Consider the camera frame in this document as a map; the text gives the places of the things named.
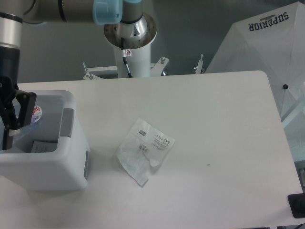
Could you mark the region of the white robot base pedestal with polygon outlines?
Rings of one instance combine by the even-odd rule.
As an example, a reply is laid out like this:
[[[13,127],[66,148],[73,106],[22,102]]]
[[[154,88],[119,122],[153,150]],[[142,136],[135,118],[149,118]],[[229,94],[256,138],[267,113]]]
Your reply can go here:
[[[144,13],[131,24],[106,24],[104,35],[113,48],[119,78],[150,77],[151,44],[157,35],[157,26],[149,14]]]

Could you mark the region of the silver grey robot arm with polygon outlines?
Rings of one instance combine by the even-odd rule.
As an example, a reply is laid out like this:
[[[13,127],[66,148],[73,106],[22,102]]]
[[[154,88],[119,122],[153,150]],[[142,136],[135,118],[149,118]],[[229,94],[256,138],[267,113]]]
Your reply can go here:
[[[0,2],[0,116],[4,125],[2,149],[13,146],[14,136],[30,125],[36,94],[18,87],[23,23],[92,22],[114,24],[120,40],[125,25],[144,21],[140,0],[2,0]]]

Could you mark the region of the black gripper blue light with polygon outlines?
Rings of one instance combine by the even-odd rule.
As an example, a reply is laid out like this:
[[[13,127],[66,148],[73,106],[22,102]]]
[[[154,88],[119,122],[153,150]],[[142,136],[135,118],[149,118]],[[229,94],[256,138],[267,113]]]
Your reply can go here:
[[[14,136],[31,123],[37,98],[34,92],[18,90],[19,62],[19,49],[0,47],[0,98],[4,124],[2,150],[11,149]]]

